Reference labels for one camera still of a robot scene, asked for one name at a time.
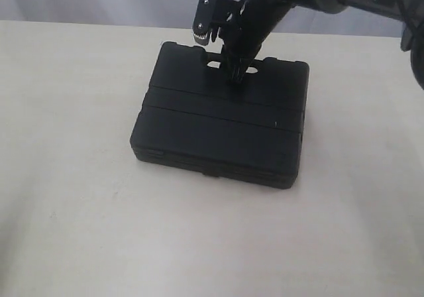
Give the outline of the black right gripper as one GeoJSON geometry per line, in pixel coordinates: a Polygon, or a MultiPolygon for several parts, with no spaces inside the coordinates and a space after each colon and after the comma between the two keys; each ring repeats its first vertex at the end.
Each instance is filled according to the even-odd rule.
{"type": "Polygon", "coordinates": [[[228,25],[219,32],[223,40],[223,64],[228,65],[229,81],[239,84],[246,65],[258,54],[262,43],[296,5],[312,7],[313,0],[240,0],[231,9],[228,25]]]}

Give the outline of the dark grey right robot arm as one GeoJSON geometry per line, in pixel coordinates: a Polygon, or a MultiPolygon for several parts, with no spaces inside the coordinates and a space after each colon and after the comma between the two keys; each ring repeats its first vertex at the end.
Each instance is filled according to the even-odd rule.
{"type": "Polygon", "coordinates": [[[352,7],[402,22],[401,50],[410,53],[413,75],[423,85],[423,0],[241,0],[222,30],[224,69],[240,82],[262,43],[293,7],[339,14],[352,7]]]}

